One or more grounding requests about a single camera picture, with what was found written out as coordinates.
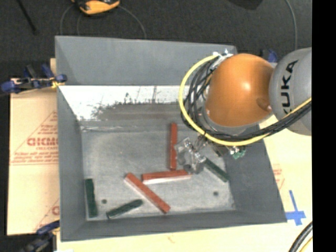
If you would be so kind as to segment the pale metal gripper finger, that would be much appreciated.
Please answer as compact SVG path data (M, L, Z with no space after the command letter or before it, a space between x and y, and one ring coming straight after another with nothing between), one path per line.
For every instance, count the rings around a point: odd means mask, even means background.
M206 157L199 153L190 153L187 155L184 170L191 174L199 174L204 169Z
M190 139L184 139L175 145L176 160L179 165L192 164L194 147Z

